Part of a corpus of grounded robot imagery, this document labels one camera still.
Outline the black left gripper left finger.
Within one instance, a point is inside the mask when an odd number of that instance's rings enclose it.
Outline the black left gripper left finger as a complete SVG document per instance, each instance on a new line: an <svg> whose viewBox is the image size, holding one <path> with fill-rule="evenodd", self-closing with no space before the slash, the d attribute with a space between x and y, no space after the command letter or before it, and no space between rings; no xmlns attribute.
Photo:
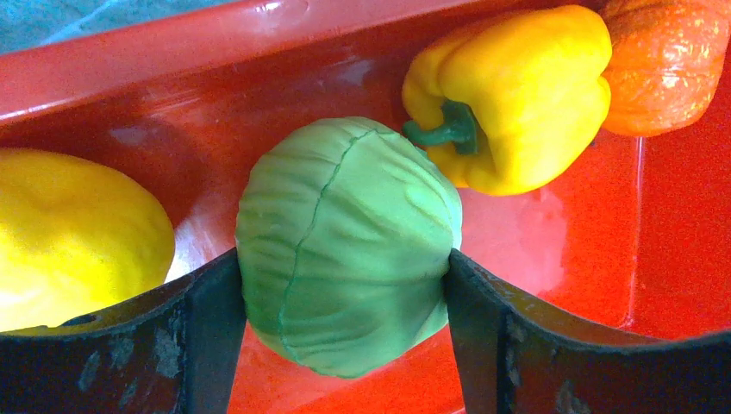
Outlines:
<svg viewBox="0 0 731 414"><path fill-rule="evenodd" d="M1 335L4 413L224 413L246 323L234 250L58 327Z"/></svg>

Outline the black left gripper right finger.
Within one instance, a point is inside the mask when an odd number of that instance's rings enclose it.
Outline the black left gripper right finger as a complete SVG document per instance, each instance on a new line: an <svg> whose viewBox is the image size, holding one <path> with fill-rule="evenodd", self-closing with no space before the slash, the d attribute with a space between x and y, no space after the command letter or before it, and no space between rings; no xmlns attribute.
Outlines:
<svg viewBox="0 0 731 414"><path fill-rule="evenodd" d="M459 250L443 280L469 413L727 413L730 334L665 341L562 310Z"/></svg>

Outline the green round cabbage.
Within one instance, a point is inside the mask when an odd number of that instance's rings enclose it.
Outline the green round cabbage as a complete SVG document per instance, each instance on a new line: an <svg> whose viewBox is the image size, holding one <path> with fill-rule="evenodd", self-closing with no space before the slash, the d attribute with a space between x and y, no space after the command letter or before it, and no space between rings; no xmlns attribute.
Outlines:
<svg viewBox="0 0 731 414"><path fill-rule="evenodd" d="M364 117L326 118L264 154L235 240L247 318L289 361L358 378L447 324L441 280L462 204L426 154Z"/></svg>

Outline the yellow orange bell pepper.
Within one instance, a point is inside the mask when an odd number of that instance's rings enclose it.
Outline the yellow orange bell pepper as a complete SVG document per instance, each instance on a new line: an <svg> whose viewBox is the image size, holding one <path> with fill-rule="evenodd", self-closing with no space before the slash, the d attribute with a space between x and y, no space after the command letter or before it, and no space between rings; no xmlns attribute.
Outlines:
<svg viewBox="0 0 731 414"><path fill-rule="evenodd" d="M412 60L405 135L458 187L537 189L589 146L609 112L612 53L579 5L509 12L455 29Z"/></svg>

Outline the orange red pepper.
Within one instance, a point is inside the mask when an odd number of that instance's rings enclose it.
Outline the orange red pepper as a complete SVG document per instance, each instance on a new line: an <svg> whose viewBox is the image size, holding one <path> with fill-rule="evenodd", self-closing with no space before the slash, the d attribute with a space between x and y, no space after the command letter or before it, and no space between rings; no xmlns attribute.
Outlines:
<svg viewBox="0 0 731 414"><path fill-rule="evenodd" d="M603 126L655 136L689 126L709 107L730 38L728 1L609 1L600 12L613 53Z"/></svg>

